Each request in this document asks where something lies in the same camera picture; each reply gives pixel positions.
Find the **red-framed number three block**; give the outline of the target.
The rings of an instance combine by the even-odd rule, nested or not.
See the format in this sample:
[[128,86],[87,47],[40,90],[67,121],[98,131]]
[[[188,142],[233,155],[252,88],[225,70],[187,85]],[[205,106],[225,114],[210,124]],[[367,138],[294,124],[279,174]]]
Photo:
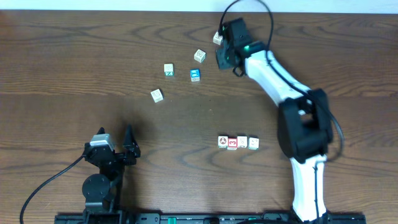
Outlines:
[[236,138],[228,138],[227,150],[237,150],[238,140]]

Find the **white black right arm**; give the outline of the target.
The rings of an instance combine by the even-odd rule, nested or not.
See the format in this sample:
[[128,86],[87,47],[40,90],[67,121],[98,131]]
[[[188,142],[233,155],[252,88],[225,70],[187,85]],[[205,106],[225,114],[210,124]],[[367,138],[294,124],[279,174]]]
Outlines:
[[224,41],[216,58],[220,69],[242,66],[277,105],[277,138],[293,170],[292,209],[300,222],[320,220],[326,213],[324,163],[333,139],[325,92],[298,82],[260,41],[240,46]]

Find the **soccer ball yellow-top block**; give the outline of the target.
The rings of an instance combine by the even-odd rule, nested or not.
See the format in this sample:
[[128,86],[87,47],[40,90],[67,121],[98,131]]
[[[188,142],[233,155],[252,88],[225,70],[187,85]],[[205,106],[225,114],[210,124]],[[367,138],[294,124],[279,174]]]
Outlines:
[[227,136],[218,136],[218,147],[219,148],[228,147],[228,137]]

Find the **green N wooden block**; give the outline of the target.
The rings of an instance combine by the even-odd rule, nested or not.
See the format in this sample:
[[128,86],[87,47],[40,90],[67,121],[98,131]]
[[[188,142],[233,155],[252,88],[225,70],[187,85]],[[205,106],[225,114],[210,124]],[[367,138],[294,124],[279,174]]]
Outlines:
[[247,136],[238,136],[238,147],[239,148],[247,148],[248,146],[248,137]]

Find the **plain green-edge wooden block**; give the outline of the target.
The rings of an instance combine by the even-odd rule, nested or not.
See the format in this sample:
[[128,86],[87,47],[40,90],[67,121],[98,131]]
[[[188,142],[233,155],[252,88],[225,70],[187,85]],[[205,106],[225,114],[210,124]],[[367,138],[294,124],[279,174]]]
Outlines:
[[259,149],[259,139],[250,137],[248,140],[248,149],[258,150]]

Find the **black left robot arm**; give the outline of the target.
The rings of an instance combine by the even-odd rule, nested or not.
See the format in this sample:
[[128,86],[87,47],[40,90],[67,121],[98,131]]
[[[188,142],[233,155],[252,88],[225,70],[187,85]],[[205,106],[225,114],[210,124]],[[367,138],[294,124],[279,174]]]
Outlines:
[[85,223],[134,223],[133,214],[120,206],[124,170],[133,166],[141,151],[128,125],[123,141],[124,152],[116,152],[113,140],[100,128],[90,142],[85,143],[83,158],[99,168],[83,183],[85,197],[83,221]]

